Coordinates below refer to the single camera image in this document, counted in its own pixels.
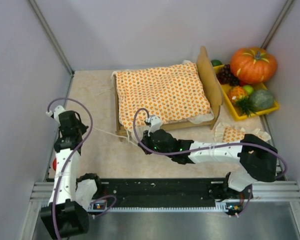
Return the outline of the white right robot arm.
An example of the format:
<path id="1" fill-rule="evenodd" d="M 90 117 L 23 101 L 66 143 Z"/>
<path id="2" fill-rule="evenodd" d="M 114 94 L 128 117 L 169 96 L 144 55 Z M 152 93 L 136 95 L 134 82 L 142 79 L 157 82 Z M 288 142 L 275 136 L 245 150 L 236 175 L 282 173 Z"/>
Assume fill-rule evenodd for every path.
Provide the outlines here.
<path id="1" fill-rule="evenodd" d="M 169 157 L 178 164 L 232 163 L 238 166 L 225 176 L 223 191 L 242 192 L 256 182 L 276 180 L 277 149 L 253 134 L 231 143 L 205 143 L 176 139 L 159 129 L 145 130 L 138 145 L 149 154 Z"/>

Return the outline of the wooden pet bed frame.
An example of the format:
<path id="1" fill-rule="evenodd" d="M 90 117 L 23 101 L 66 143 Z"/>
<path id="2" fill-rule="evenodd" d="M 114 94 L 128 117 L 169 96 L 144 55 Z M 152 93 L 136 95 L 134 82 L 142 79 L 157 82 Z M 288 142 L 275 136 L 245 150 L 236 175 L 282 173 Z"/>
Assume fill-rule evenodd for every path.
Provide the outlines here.
<path id="1" fill-rule="evenodd" d="M 223 104 L 223 94 L 220 87 L 220 84 L 216 78 L 215 71 L 213 66 L 208 58 L 208 54 L 205 47 L 201 47 L 200 53 L 197 58 L 197 62 L 195 63 L 198 67 L 199 77 L 204 87 L 204 92 L 210 104 L 212 105 L 212 112 L 214 113 L 214 119 L 208 122 L 193 124 L 190 122 L 180 122 L 180 123 L 170 123 L 163 124 L 162 128 L 165 130 L 179 130 L 185 128 L 192 127 L 201 127 L 201 126 L 209 126 L 210 129 L 213 129 L 215 123 L 218 120 L 220 115 L 221 105 Z M 116 96 L 115 91 L 115 114 L 116 114 L 116 134 L 119 137 L 123 137 L 125 134 L 123 132 L 123 127 L 119 125 L 118 120 L 118 98 Z"/>

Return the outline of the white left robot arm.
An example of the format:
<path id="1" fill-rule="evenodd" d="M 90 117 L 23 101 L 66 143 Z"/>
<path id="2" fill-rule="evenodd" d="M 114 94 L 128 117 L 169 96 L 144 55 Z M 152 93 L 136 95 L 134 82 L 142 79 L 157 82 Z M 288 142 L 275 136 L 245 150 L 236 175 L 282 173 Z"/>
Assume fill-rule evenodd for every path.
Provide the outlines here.
<path id="1" fill-rule="evenodd" d="M 88 129 L 80 115 L 61 106 L 48 115 L 58 122 L 59 129 L 54 144 L 56 167 L 53 190 L 48 205 L 41 209 L 40 217 L 51 238 L 61 240 L 88 232 L 88 209 L 100 182 L 95 173 L 76 177 L 82 136 Z"/>

